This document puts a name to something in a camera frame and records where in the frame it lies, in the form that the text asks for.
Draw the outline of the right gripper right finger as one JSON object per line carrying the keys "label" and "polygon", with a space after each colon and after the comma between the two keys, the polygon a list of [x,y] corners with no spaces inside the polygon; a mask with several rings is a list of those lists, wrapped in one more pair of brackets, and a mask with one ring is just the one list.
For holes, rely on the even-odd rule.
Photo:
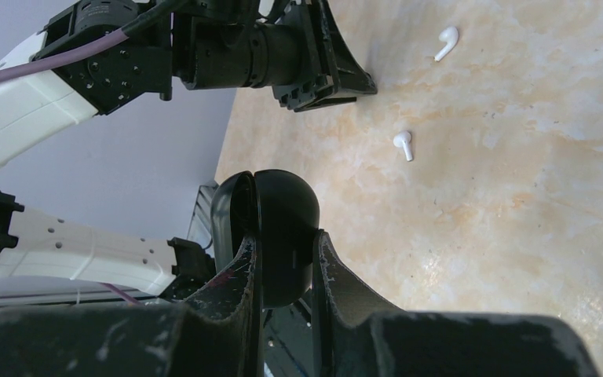
{"label": "right gripper right finger", "polygon": [[553,317],[409,312],[313,245],[313,360],[318,376],[596,376],[574,330]]}

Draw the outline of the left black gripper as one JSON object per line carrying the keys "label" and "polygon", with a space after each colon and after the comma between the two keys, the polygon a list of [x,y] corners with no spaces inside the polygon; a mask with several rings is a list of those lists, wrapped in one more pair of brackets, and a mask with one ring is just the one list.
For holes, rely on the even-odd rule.
{"label": "left black gripper", "polygon": [[303,112],[375,95],[328,1],[190,1],[172,16],[173,74],[188,90],[272,88]]}

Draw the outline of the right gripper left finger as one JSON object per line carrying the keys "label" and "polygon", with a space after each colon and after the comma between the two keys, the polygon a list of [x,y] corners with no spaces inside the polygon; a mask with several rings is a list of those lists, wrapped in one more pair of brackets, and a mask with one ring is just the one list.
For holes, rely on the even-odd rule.
{"label": "right gripper left finger", "polygon": [[183,302],[0,309],[0,376],[260,376],[261,246]]}

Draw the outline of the black earbud charging case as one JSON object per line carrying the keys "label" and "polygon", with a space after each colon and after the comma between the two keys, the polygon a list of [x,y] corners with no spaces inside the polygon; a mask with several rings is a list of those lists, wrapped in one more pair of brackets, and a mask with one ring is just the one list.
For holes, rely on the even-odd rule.
{"label": "black earbud charging case", "polygon": [[311,285],[319,223],[316,194],[299,176],[277,169],[234,174],[217,187],[211,202],[216,269],[234,259],[246,234],[255,235],[262,253],[263,306],[288,306]]}

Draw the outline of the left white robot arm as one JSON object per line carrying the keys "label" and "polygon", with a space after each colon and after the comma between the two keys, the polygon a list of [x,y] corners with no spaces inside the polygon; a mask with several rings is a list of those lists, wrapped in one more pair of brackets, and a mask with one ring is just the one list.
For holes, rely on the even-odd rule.
{"label": "left white robot arm", "polygon": [[218,163],[221,103],[187,91],[272,90],[304,112],[377,93],[325,1],[78,1],[0,60],[0,279],[78,280],[182,300],[211,280],[204,245],[120,234],[53,215],[51,195],[118,219],[166,224],[186,177]]}

